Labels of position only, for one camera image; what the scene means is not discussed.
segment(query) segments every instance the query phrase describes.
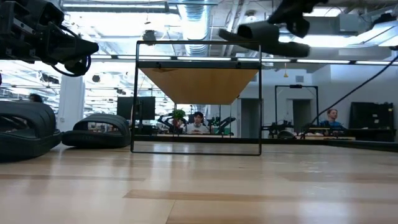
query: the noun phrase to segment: white shirt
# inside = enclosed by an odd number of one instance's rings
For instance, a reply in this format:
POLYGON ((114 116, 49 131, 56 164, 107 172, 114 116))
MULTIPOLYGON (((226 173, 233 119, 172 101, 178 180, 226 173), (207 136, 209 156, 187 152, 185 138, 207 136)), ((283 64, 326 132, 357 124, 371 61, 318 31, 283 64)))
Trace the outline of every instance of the white shirt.
POLYGON ((187 126, 187 134, 209 134, 209 129, 200 124, 199 127, 196 126, 195 123, 193 124, 188 124, 187 126))

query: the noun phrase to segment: doorway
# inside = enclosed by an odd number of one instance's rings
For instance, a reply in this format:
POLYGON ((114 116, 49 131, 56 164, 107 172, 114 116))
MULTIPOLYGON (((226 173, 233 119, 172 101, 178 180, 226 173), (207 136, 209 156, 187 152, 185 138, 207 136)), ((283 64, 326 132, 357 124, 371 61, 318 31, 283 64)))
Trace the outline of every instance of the doorway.
POLYGON ((259 137, 259 100, 241 99, 241 137, 259 137))
POLYGON ((293 100, 294 132, 300 133, 302 127, 311 120, 311 100, 293 100))

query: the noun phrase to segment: white pillar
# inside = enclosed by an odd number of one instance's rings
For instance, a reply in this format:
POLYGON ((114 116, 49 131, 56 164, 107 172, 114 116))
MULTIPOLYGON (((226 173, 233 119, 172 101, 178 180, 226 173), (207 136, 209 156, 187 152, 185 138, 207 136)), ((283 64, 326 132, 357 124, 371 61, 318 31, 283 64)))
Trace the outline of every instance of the white pillar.
POLYGON ((83 77, 62 75, 57 120, 59 130, 71 131, 73 126, 83 119, 84 102, 85 81, 83 77))

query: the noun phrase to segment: person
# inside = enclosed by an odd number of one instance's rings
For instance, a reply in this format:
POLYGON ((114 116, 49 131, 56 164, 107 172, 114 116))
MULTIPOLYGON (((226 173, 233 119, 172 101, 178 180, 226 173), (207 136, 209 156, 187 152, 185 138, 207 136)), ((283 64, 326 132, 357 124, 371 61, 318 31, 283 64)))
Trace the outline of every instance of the person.
POLYGON ((322 121, 320 126, 330 126, 331 128, 344 128, 343 125, 336 121, 338 117, 338 111, 336 109, 329 109, 327 111, 328 119, 326 121, 322 121))
POLYGON ((193 114, 194 122, 187 126, 187 134, 209 134, 209 129, 203 125, 203 113, 195 112, 193 114))
POLYGON ((37 103, 43 103, 43 98, 35 93, 32 93, 29 95, 29 100, 30 102, 37 102, 37 103))

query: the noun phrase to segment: metal frame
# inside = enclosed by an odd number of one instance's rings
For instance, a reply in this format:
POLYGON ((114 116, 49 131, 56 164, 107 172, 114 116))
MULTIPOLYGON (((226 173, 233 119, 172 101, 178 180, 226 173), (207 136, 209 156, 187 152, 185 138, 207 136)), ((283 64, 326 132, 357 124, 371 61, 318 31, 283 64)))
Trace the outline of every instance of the metal frame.
MULTIPOLYGON (((161 41, 143 41, 139 40, 136 44, 136 69, 134 74, 134 96, 132 107, 131 123, 131 145, 130 151, 133 153, 147 153, 147 154, 183 154, 183 155, 216 155, 216 156, 260 156, 262 154, 262 50, 259 45, 259 61, 258 62, 240 62, 240 61, 181 61, 172 57, 171 60, 139 60, 139 46, 141 44, 207 44, 207 45, 239 45, 243 43, 254 43, 255 41, 244 42, 226 42, 226 41, 192 41, 192 40, 161 40, 161 41), (259 138, 258 138, 258 153, 256 154, 235 154, 235 153, 209 153, 209 152, 144 152, 134 150, 134 136, 135 136, 135 123, 136 123, 136 102, 137 102, 137 89, 138 89, 138 71, 139 68, 235 68, 235 69, 253 69, 259 71, 259 138)), ((178 142, 180 137, 171 137, 173 141, 178 142)))
MULTIPOLYGON (((276 85, 275 86, 275 123, 278 123, 278 96, 277 96, 277 90, 279 87, 284 87, 284 88, 292 88, 292 86, 290 85, 276 85)), ((302 85, 301 88, 314 88, 315 89, 315 99, 317 101, 317 114, 319 114, 319 97, 318 97, 318 86, 305 86, 302 85)))

